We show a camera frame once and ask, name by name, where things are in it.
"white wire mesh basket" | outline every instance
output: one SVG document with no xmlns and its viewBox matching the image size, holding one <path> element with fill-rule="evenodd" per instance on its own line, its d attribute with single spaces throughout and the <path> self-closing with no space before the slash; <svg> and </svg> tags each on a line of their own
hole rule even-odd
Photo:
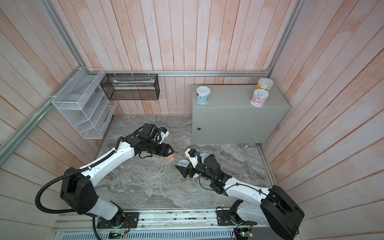
<svg viewBox="0 0 384 240">
<path fill-rule="evenodd" d="M 96 90 L 103 77 L 102 70 L 90 75 L 82 68 L 52 101 L 82 138 L 101 139 L 117 107 Z"/>
</svg>

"can lid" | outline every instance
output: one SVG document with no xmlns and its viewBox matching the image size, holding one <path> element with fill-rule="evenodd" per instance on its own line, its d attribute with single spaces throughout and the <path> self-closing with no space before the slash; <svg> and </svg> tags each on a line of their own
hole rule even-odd
<svg viewBox="0 0 384 240">
<path fill-rule="evenodd" d="M 257 83 L 266 87 L 273 86 L 273 81 L 269 78 L 260 78 L 259 81 L 257 81 Z"/>
<path fill-rule="evenodd" d="M 199 96 L 206 96 L 211 93 L 211 89 L 209 89 L 208 87 L 202 86 L 202 87 L 198 87 L 196 89 L 196 92 Z"/>
<path fill-rule="evenodd" d="M 263 89 L 256 89 L 253 94 L 258 98 L 267 98 L 269 96 L 269 93 Z"/>
</svg>

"wooden wall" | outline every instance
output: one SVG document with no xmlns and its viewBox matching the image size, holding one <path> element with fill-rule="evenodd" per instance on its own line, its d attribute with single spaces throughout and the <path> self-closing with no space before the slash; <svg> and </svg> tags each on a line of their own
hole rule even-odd
<svg viewBox="0 0 384 240">
<path fill-rule="evenodd" d="M 271 79 L 265 152 L 308 239 L 384 239 L 384 1 L 308 1 Z"/>
<path fill-rule="evenodd" d="M 75 67 L 38 1 L 0 1 L 0 144 Z M 0 168 L 1 238 L 45 239 L 57 215 L 35 207 L 37 191 L 70 166 L 89 163 L 96 147 L 52 110 Z M 60 187 L 57 183 L 43 194 L 46 207 L 68 208 Z"/>
<path fill-rule="evenodd" d="M 263 70 L 297 0 L 52 0 L 89 67 Z M 117 114 L 190 114 L 194 84 L 250 77 L 160 78 L 158 101 L 119 101 Z"/>
</svg>

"gray marble countertop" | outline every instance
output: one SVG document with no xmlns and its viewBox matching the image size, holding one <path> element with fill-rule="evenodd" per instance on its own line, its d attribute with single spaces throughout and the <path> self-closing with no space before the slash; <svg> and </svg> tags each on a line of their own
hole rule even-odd
<svg viewBox="0 0 384 240">
<path fill-rule="evenodd" d="M 124 210 L 163 208 L 230 207 L 236 198 L 218 195 L 203 189 L 196 179 L 183 178 L 175 165 L 185 159 L 187 148 L 214 154 L 221 169 L 240 181 L 271 187 L 256 144 L 191 144 L 191 116 L 118 116 L 112 120 L 99 156 L 114 145 L 119 136 L 152 123 L 166 127 L 169 136 L 164 140 L 175 150 L 176 157 L 166 162 L 160 156 L 141 159 L 138 156 L 125 161 L 96 186 L 96 193 L 111 200 Z M 210 188 L 210 181 L 201 179 Z"/>
</svg>

